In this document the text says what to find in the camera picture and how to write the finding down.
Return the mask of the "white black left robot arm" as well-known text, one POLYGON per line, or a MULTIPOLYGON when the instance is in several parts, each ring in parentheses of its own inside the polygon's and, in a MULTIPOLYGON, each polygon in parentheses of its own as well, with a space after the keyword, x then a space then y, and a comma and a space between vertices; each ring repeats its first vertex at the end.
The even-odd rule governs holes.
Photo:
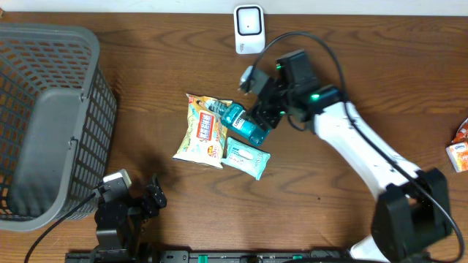
POLYGON ((95 188, 99 204, 94 215, 100 260, 103 262, 135 262, 140 257, 140 235, 144 223, 159 215, 167 206, 167 198, 154 175, 140 197, 132 197, 132 181, 121 169, 103 177, 95 188))

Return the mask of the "light blue wet wipes pack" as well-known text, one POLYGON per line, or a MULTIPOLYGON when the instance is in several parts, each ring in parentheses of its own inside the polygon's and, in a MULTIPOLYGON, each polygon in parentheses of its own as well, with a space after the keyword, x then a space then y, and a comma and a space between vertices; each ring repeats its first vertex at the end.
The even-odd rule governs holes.
POLYGON ((271 155, 240 141, 227 138, 227 152, 222 163, 260 180, 271 155))

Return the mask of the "small orange white tissue pack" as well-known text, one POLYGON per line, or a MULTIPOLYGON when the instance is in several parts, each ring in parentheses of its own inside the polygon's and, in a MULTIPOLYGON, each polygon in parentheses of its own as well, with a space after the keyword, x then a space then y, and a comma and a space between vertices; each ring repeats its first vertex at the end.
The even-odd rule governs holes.
POLYGON ((448 157, 457 172, 467 171, 467 143, 459 142, 446 148, 448 157))

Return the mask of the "yellow chips snack bag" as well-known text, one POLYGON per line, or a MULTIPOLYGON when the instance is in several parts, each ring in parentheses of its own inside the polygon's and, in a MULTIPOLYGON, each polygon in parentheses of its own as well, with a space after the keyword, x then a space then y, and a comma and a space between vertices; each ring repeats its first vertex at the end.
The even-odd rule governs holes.
POLYGON ((189 100, 188 127, 173 158, 222 169, 227 128, 222 125, 220 117, 207 108, 206 103, 222 102, 230 106, 233 101, 194 94, 186 96, 189 100))

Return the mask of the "blue mouthwash bottle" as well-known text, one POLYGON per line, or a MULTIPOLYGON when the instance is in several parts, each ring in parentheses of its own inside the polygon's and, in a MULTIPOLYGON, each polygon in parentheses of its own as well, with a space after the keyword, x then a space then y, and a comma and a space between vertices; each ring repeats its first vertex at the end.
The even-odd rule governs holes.
POLYGON ((247 139, 254 146, 262 145, 269 131, 264 131, 257 124, 244 117, 245 109, 236 103, 227 105, 220 100, 206 103, 208 109, 220 117, 221 124, 247 139))

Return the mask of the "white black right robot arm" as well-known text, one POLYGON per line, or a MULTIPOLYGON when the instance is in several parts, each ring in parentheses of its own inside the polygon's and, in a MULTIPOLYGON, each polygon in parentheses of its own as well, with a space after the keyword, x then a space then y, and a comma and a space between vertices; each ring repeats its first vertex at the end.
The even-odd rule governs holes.
POLYGON ((429 261, 425 250, 459 230, 450 215, 448 184, 438 170, 423 171, 389 146, 363 119, 343 88, 323 85, 302 50, 276 61, 278 77, 250 66, 241 89, 257 96, 247 115, 261 128, 292 115, 334 148, 376 201, 371 234, 350 258, 365 262, 429 261))

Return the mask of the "brown Top chocolate bar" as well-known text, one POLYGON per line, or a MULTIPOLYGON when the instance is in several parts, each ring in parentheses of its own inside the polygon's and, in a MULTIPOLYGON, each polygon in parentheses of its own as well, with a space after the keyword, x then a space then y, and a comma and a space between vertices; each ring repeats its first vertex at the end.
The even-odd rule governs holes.
POLYGON ((466 119, 458 128, 456 136, 452 140, 452 143, 460 143, 467 139, 468 132, 468 119, 466 119))

